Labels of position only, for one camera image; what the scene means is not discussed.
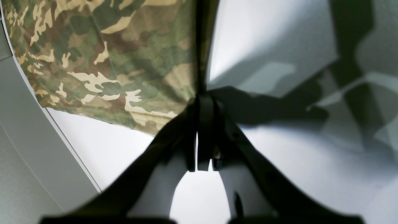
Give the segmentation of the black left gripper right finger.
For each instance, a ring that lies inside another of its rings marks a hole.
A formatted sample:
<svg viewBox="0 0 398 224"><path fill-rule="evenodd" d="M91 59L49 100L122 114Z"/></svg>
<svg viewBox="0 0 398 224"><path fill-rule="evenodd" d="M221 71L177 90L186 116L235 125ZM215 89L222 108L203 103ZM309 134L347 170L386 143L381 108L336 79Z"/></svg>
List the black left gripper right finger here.
<svg viewBox="0 0 398 224"><path fill-rule="evenodd" d="M199 95L199 170L218 171L227 194L230 224L362 224L304 194L260 154L223 105Z"/></svg>

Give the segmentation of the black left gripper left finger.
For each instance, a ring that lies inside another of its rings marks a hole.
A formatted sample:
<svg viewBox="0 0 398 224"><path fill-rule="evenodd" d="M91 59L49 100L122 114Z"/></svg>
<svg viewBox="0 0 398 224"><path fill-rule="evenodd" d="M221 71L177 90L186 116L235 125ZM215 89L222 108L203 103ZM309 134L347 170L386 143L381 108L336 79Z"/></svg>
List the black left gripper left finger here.
<svg viewBox="0 0 398 224"><path fill-rule="evenodd" d="M195 171L197 100L167 123L148 148L101 194L41 224L174 224L169 217L175 189Z"/></svg>

